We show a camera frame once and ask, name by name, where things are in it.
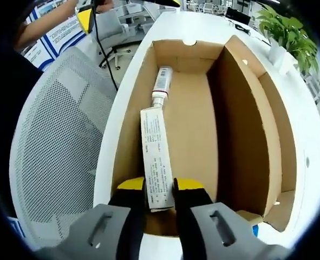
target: black cable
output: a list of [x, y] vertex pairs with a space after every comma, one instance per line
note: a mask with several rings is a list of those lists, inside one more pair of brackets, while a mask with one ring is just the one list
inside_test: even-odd
[[101, 44], [101, 42], [100, 42], [100, 40], [99, 40], [99, 30], [98, 30], [98, 28], [97, 28], [96, 9], [95, 9], [95, 7], [93, 7], [92, 10], [93, 10], [94, 24], [95, 24], [95, 28], [96, 28], [96, 40], [97, 40], [97, 43], [99, 44], [99, 46], [100, 46], [100, 48], [101, 48], [101, 51], [102, 51], [103, 55], [105, 56], [106, 63], [107, 63], [107, 67], [108, 67], [108, 70], [109, 70], [109, 73], [110, 73], [110, 77], [112, 78], [112, 82], [113, 82], [113, 84], [114, 84], [114, 87], [115, 87], [116, 91], [118, 91], [116, 82], [115, 82], [114, 77], [113, 77], [112, 70], [110, 69], [110, 64], [109, 64], [109, 61], [108, 61], [107, 54], [106, 54], [105, 50], [103, 49], [102, 44]]

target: white desk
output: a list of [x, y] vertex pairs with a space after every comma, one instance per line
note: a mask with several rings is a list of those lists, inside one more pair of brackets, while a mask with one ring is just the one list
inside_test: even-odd
[[[294, 68], [286, 76], [280, 76], [274, 69], [267, 59], [270, 47], [255, 38], [263, 38], [262, 35], [251, 29], [252, 36], [249, 36], [235, 29], [225, 18], [214, 15], [195, 12], [164, 13], [143, 39], [125, 73], [110, 112], [96, 169], [94, 205], [108, 203], [110, 199], [113, 165], [122, 121], [136, 76], [151, 42], [161, 39], [183, 39], [185, 43], [201, 40], [225, 44], [233, 34], [245, 42], [272, 77], [286, 106], [295, 135], [295, 202], [288, 227], [282, 233], [284, 239], [276, 241], [287, 246], [293, 245], [320, 206], [320, 117], [317, 108], [304, 81]], [[140, 259], [180, 257], [181, 246], [178, 238], [144, 236]]]

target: cardboard divider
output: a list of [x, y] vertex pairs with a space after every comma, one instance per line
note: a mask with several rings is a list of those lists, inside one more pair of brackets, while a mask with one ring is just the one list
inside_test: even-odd
[[[257, 221], [271, 214], [285, 187], [292, 188], [282, 177], [285, 167], [290, 182], [296, 175], [293, 164], [283, 163], [284, 156], [295, 157], [292, 149], [283, 151], [292, 134], [289, 122], [280, 119], [287, 116], [286, 109], [278, 104], [280, 96], [270, 101], [276, 87], [257, 58], [236, 37], [229, 43], [187, 46], [162, 40], [148, 49], [121, 127], [112, 191], [144, 175], [140, 111], [151, 106], [158, 69], [164, 65], [174, 69], [164, 108], [173, 177], [201, 182], [213, 201], [258, 216]], [[248, 56], [248, 66], [240, 50]], [[146, 233], [177, 235], [174, 209], [146, 216]]]

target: gray gripper bracket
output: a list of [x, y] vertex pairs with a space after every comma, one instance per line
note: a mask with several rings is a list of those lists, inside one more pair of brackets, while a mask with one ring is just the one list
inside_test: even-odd
[[36, 252], [46, 259], [114, 260], [130, 208], [99, 204], [74, 222], [68, 237]]
[[200, 228], [207, 260], [284, 259], [290, 250], [267, 245], [252, 232], [249, 223], [223, 203], [191, 208]]

